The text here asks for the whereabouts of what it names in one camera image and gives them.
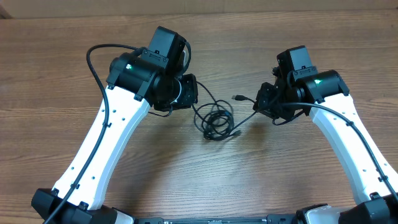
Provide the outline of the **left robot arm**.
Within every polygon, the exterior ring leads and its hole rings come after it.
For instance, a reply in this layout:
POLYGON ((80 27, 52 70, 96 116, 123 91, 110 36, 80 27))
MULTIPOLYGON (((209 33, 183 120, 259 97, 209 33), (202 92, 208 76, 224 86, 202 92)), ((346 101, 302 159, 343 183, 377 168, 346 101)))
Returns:
POLYGON ((68 169, 50 189, 38 189, 32 207, 45 223, 134 223, 132 215, 104 204, 114 169, 139 123, 167 117, 198 101, 197 81, 187 73, 189 42, 158 27, 148 47, 126 46, 98 82, 103 100, 68 169))

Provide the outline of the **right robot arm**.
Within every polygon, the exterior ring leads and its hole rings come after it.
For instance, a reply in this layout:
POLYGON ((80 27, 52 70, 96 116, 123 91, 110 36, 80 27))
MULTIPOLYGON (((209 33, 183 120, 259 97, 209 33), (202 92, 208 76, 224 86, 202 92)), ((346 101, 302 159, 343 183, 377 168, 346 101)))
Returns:
POLYGON ((397 223, 397 172, 364 127, 349 88, 335 70, 319 72, 303 45, 277 56, 275 83, 263 83, 254 111, 284 123, 311 117, 330 143, 353 193, 353 208, 301 208, 287 223, 397 223))

